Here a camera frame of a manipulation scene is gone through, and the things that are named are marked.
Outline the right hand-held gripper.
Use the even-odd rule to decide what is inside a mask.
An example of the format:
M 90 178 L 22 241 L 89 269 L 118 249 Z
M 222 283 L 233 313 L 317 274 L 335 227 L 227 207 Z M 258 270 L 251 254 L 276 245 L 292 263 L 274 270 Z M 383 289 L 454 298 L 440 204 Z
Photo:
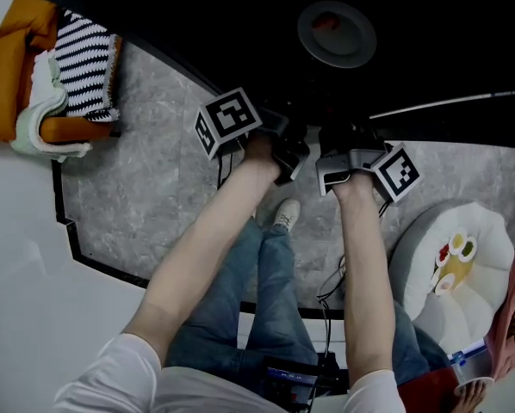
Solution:
M 322 196 L 354 173 L 367 172 L 375 178 L 379 195 L 388 203 L 397 203 L 421 180 L 406 147 L 389 144 L 369 126 L 351 122 L 324 126 L 319 144 L 315 167 Z

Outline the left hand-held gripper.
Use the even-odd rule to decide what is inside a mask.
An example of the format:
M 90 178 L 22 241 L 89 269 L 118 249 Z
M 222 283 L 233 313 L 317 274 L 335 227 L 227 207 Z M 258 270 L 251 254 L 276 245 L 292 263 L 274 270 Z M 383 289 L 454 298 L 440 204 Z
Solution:
M 271 138 L 272 157 L 281 168 L 276 184 L 294 181 L 310 153 L 305 126 L 267 108 L 255 108 L 241 88 L 203 103 L 195 120 L 195 133 L 208 160 L 244 149 L 254 130 Z

